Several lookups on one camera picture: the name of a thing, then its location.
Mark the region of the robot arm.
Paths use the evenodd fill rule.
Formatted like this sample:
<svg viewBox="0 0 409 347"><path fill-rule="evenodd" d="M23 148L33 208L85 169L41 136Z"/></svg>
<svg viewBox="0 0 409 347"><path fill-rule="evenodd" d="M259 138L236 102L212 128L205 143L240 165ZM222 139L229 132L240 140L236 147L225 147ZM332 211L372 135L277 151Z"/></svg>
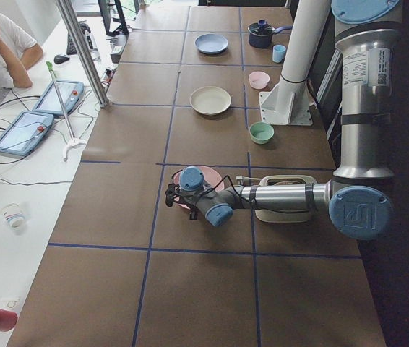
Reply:
<svg viewBox="0 0 409 347"><path fill-rule="evenodd" d="M167 206L185 205L221 226L237 209L254 210L273 223L308 220L325 211L335 228L357 240L372 240L391 225L387 190L393 173L382 146L390 123L392 49L400 35L401 1L300 1L279 82L259 95L263 124L309 124L306 80L327 18L335 19L335 47L342 56L340 166L325 184L230 185L217 190L189 166L172 176Z"/></svg>

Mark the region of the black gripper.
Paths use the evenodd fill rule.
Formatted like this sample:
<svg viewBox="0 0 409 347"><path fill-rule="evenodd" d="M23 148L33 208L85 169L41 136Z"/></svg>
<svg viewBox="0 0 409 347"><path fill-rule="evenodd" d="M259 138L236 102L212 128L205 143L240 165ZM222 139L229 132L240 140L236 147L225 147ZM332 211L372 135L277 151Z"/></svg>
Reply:
<svg viewBox="0 0 409 347"><path fill-rule="evenodd" d="M182 204L183 198L179 184L170 183L165 191L165 204L172 207L173 204Z"/></svg>

